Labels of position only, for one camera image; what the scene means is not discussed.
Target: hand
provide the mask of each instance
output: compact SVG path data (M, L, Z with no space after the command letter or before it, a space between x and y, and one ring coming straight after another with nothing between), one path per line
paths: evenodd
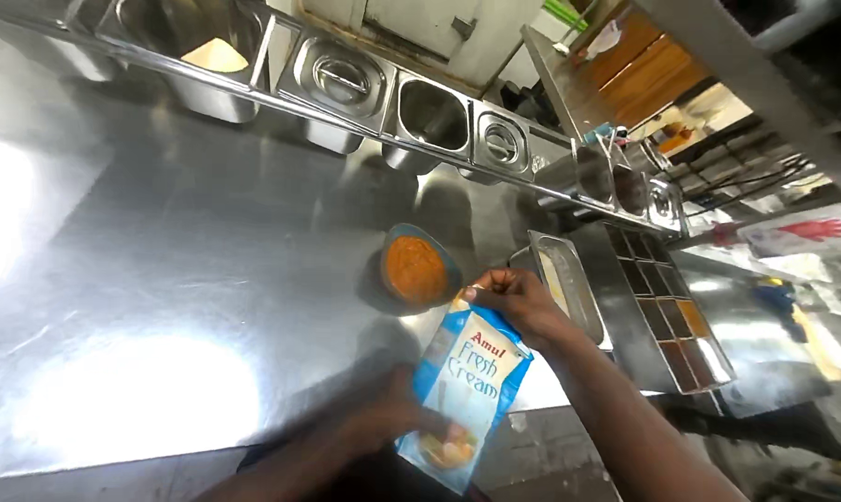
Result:
M561 337L582 332L531 271L492 269L464 289L462 297L471 304L500 312L519 330L526 345L539 351L549 349Z
M445 438L448 421L417 401L411 389L411 368L396 367L383 394L352 416L347 429L350 439L363 453L373 453L412 430Z
M793 223L777 229L789 232L807 240L823 242L825 238L841 238L841 220L808 221Z

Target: blue packet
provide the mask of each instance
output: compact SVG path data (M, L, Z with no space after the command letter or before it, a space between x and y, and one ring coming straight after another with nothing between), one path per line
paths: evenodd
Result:
M420 402L453 422L448 438L414 431L396 441L396 451L463 494L532 359L501 314L455 299L414 372Z

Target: blue bowl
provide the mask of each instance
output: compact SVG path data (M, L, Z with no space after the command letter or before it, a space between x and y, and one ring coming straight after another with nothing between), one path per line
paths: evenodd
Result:
M432 245L433 249L436 249L439 254L439 258L442 260L442 263L445 265L445 275L448 279L448 287L445 289L442 297L437 298L429 304L418 306L422 306L426 310L428 308L452 301L464 285L463 274L460 273L458 264L455 263L453 258L451 258L448 251L445 251L445 248L436 242L434 238L430 237L428 233L424 232L419 227L415 227L414 225L410 225L408 223L399 223L392 227L389 233L386 234L386 240L383 243L383 253L380 257L380 275L383 277L383 283L385 284L386 289L399 300L405 301L405 298L402 297L399 291L392 286L392 282L389 280L389 274L386 273L386 257L389 255L389 247L395 239L403 235L422 238L426 240L429 245Z

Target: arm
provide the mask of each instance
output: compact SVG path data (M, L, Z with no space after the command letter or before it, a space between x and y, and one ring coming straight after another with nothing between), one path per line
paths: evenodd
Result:
M447 422L421 407L411 392L411 372L399 368L378 401L337 426L315 429L198 496L195 502L300 500L332 481L352 460L381 449L409 430L444 436Z
M574 326L531 272L486 272L464 299L500 311L560 377L622 496L642 502L743 501L739 490Z

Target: kitchen counter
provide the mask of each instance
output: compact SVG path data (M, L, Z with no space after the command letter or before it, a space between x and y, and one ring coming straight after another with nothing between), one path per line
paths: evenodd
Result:
M467 281L555 231L519 188L297 130L189 112L136 67L58 79L0 42L0 477L256 443L426 347L444 307L375 288L393 224ZM534 368L514 409L568 404Z
M830 394L807 348L753 294L762 274L688 252L672 257L736 371L735 382L714 391L721 413L745 418Z

